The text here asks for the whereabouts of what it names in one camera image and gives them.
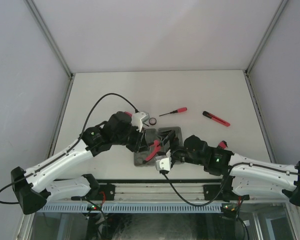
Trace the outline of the red black utility knife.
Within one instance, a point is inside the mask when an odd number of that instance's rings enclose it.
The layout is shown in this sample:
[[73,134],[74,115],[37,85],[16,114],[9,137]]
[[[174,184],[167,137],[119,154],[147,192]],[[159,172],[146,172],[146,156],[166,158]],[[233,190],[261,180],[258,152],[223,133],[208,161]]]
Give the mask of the red black utility knife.
[[209,118],[209,119],[225,126],[225,127],[229,127],[231,125],[229,122],[227,122],[227,121],[225,121],[225,120],[223,120],[223,119],[221,119],[221,118],[219,118],[219,117],[217,117],[217,116],[215,116],[215,115],[213,115],[213,114],[211,114],[207,111],[203,111],[202,115],[205,116],[206,118]]

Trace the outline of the aluminium frame post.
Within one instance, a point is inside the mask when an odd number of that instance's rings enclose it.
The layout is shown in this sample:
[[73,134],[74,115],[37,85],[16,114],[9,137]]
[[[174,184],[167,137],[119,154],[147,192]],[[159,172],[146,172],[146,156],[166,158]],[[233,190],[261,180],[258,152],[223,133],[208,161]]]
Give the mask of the aluminium frame post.
[[57,122],[53,130],[52,140],[49,147],[48,155],[51,156],[52,153],[55,152],[59,133],[62,126],[62,121],[65,115],[66,107],[68,104],[69,96],[72,90],[73,81],[74,81],[74,73],[71,71],[69,65],[66,62],[66,59],[64,58],[58,44],[56,43],[51,31],[49,30],[48,25],[46,24],[46,21],[44,20],[42,14],[40,13],[39,8],[37,7],[34,0],[24,0],[23,1],[28,8],[30,14],[32,15],[35,23],[37,24],[39,30],[43,34],[43,37],[45,38],[46,42],[48,43],[50,49],[52,50],[56,60],[61,65],[63,71],[66,74],[67,80],[66,80],[66,88],[65,92],[63,94],[63,99],[61,102],[61,109],[59,111]]
[[259,60],[264,48],[266,47],[273,31],[275,30],[275,27],[277,26],[282,14],[284,13],[284,11],[285,11],[287,5],[289,4],[289,2],[290,2],[289,0],[281,0],[279,2],[279,5],[276,8],[276,10],[274,12],[274,15],[272,16],[272,18],[271,18],[264,34],[262,35],[262,38],[261,38],[260,42],[258,43],[257,48],[254,51],[254,53],[252,55],[252,58],[250,59],[248,65],[247,65],[247,68],[243,71],[245,81],[246,81],[246,84],[247,84],[247,88],[248,88],[248,91],[249,91],[249,94],[250,94],[250,97],[251,97],[251,100],[252,100],[252,104],[253,104],[253,107],[254,107],[254,111],[256,113],[257,120],[258,120],[260,129],[261,129],[263,140],[264,140],[267,152],[271,156],[274,155],[273,148],[271,146],[271,141],[270,141],[270,138],[269,138],[269,134],[268,134],[267,129],[266,129],[266,125],[265,125],[265,121],[264,121],[263,114],[262,114],[262,111],[261,111],[261,107],[260,107],[260,104],[259,104],[259,100],[258,100],[257,94],[254,90],[253,82],[252,82],[252,79],[251,79],[251,72],[254,69],[257,61]]

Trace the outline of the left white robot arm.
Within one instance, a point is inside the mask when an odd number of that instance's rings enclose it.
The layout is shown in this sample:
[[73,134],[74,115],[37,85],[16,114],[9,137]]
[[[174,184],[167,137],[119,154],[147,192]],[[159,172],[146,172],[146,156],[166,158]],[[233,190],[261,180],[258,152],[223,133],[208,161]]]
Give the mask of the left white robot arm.
[[48,202],[64,198],[96,199],[100,188],[92,174],[83,174],[77,179],[57,179],[112,146],[125,146],[133,153],[147,151],[149,145],[143,124],[149,118],[144,111],[132,115],[118,111],[109,120],[84,130],[72,144],[45,161],[27,169],[14,168],[10,172],[12,190],[22,212],[33,214]]

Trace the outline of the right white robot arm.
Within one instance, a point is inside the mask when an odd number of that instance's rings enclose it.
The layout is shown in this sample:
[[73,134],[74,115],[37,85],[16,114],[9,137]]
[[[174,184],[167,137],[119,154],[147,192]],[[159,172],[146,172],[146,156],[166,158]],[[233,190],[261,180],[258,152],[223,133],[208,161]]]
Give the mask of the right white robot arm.
[[209,146],[195,135],[183,145],[169,136],[167,152],[155,157],[155,167],[166,176],[176,162],[203,167],[210,175],[221,177],[219,187],[206,196],[210,204],[216,200],[248,200],[251,197],[285,199],[300,207],[300,161],[295,165],[254,160],[221,147]]

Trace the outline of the black mounting plate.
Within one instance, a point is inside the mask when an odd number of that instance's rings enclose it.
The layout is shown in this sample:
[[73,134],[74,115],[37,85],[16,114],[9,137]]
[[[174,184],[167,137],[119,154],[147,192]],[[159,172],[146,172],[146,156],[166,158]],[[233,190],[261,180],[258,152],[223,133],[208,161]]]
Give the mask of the black mounting plate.
[[91,189],[86,198],[90,201],[113,201],[115,199],[116,186],[114,184],[102,184],[98,189]]
[[245,201],[250,200],[249,195],[237,195],[233,192],[233,188],[231,186],[225,186],[221,191],[221,184],[205,184],[203,185],[203,194],[204,199],[207,201],[212,200],[214,197],[216,201],[224,201],[230,202],[235,200],[242,200]]

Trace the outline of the grey plastic tool case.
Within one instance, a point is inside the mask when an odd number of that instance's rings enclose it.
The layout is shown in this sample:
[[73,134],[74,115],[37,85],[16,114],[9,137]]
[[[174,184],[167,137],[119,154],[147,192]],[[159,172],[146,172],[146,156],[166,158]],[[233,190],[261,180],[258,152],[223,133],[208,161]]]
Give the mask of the grey plastic tool case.
[[135,167],[153,167],[155,166],[155,157],[163,155],[170,147],[184,145],[182,130],[179,126],[148,128],[145,130],[145,139],[149,149],[133,154]]

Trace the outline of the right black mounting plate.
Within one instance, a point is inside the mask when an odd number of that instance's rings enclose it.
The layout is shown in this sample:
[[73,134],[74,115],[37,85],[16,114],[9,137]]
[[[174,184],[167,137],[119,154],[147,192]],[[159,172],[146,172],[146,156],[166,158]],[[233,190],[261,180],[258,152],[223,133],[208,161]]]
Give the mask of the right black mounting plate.
[[230,202],[235,200],[242,200],[245,201],[250,200],[249,195],[237,195],[233,192],[233,188],[231,186],[225,186],[221,191],[221,184],[205,184],[203,185],[203,194],[204,199],[207,201],[212,200],[214,197],[216,201],[224,201]]

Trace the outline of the red black bit holder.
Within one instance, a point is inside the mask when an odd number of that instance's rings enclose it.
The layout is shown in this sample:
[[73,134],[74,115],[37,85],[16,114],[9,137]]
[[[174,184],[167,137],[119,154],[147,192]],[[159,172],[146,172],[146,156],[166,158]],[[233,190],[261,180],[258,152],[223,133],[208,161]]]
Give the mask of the red black bit holder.
[[227,147],[228,147],[228,144],[224,140],[222,140],[217,146],[218,149],[222,149],[222,150],[225,150]]

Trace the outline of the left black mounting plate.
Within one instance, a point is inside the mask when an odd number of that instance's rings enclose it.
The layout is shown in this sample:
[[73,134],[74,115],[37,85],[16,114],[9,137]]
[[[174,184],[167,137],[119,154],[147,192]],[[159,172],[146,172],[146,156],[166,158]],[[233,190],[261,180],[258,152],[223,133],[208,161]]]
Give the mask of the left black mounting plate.
[[98,189],[91,189],[86,198],[90,201],[113,201],[115,199],[116,186],[114,184],[102,184]]

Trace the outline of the red black pliers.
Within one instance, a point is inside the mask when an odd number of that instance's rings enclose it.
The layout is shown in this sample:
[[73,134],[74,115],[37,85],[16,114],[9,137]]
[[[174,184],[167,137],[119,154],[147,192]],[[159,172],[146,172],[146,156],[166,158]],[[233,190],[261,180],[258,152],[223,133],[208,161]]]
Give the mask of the red black pliers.
[[148,163],[150,160],[152,160],[156,154],[158,152],[161,151],[161,142],[159,140],[155,140],[151,145],[150,145],[151,148],[153,148],[153,151],[142,161],[143,164],[146,164]]

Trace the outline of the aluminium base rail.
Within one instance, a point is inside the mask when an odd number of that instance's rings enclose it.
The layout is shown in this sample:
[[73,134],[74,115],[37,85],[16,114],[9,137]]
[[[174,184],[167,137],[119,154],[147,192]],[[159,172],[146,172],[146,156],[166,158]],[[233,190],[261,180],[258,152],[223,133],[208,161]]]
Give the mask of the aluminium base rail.
[[[123,183],[115,185],[114,200],[123,198],[124,200],[145,201],[145,200],[172,200],[175,192],[168,183],[159,184],[139,184],[139,183]],[[65,200],[73,198],[75,201],[79,197],[86,197],[91,189],[98,189],[100,186],[92,186],[87,180],[65,180],[50,183],[41,194],[48,202]],[[260,181],[252,182],[245,178],[239,181],[234,179],[232,184],[224,187],[232,187],[232,191],[239,195],[249,195],[250,199],[262,200],[288,200],[291,190],[285,190],[274,183],[262,183]],[[176,190],[184,194],[187,200],[205,200],[203,185],[180,183],[175,186]]]

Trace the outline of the black electrical tape roll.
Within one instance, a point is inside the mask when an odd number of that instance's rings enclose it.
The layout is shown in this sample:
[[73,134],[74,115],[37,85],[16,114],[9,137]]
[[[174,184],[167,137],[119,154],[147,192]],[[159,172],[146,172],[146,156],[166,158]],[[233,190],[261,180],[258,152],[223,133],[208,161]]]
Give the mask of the black electrical tape roll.
[[155,126],[157,124],[157,119],[154,118],[154,117],[151,117],[149,120],[148,120],[148,123],[151,125],[151,126]]

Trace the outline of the left aluminium frame post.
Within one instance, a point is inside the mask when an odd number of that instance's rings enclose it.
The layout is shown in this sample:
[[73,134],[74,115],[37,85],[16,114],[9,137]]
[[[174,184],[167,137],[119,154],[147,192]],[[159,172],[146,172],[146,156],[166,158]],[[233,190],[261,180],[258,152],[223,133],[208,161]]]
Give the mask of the left aluminium frame post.
[[51,31],[49,30],[48,25],[46,24],[46,21],[44,20],[42,14],[40,13],[39,8],[37,7],[34,0],[24,0],[23,1],[28,8],[30,14],[32,15],[35,23],[37,24],[39,30],[43,34],[43,37],[45,38],[46,42],[48,43],[50,49],[52,50],[56,60],[61,65],[63,71],[66,74],[67,80],[66,80],[66,88],[65,92],[63,94],[63,99],[61,102],[61,109],[59,111],[57,122],[53,130],[52,140],[49,147],[48,155],[51,156],[52,153],[55,152],[59,133],[62,126],[62,121],[65,115],[66,107],[68,104],[69,96],[72,90],[73,81],[74,81],[74,73],[71,71],[69,65],[66,62],[66,59],[64,58],[58,44],[56,43]]

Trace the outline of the right aluminium frame post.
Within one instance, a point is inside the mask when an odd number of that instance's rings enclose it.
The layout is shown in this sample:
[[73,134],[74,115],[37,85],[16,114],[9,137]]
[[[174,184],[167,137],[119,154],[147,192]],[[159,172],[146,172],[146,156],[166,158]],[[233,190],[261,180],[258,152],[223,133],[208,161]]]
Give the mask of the right aluminium frame post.
[[254,53],[252,55],[252,58],[250,59],[248,65],[247,65],[247,68],[243,71],[245,81],[246,81],[246,84],[247,84],[247,88],[248,88],[248,91],[249,91],[249,94],[250,94],[250,97],[251,97],[251,100],[252,100],[252,104],[253,104],[253,107],[254,107],[254,111],[256,113],[257,120],[258,120],[260,129],[261,129],[263,140],[264,140],[267,152],[271,156],[274,155],[273,148],[271,146],[271,141],[270,141],[270,138],[269,138],[269,134],[268,134],[267,129],[266,129],[266,125],[265,125],[265,121],[264,121],[263,114],[262,114],[262,111],[261,111],[261,107],[260,107],[260,104],[259,104],[259,100],[258,100],[257,94],[254,90],[253,82],[252,82],[252,79],[251,79],[251,72],[254,69],[257,61],[259,60],[264,48],[266,47],[273,31],[275,30],[275,27],[277,26],[282,14],[284,13],[284,11],[285,11],[287,5],[289,4],[289,2],[290,2],[289,0],[281,0],[279,2],[279,5],[276,8],[276,10],[274,12],[274,15],[272,16],[272,18],[271,18],[264,34],[262,35],[262,38],[261,38],[260,42],[258,43],[257,48],[254,51]]

